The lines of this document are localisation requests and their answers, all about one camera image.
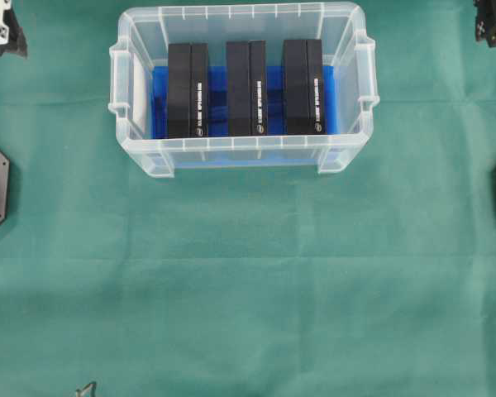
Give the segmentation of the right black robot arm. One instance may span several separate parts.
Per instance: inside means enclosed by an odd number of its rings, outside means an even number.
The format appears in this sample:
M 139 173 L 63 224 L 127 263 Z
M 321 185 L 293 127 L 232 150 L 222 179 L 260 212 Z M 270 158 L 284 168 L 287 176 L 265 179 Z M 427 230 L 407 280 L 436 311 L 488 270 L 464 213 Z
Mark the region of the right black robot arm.
M 496 47 L 496 0 L 474 0 L 473 5 L 477 9 L 475 39 Z

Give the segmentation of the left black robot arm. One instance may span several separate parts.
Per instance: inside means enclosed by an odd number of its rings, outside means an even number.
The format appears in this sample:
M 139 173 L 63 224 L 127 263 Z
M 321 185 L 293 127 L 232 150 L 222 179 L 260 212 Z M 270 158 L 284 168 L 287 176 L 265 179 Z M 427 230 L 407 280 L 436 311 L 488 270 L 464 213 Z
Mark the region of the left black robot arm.
M 10 53 L 27 57 L 27 43 L 11 0 L 0 0 L 0 56 Z

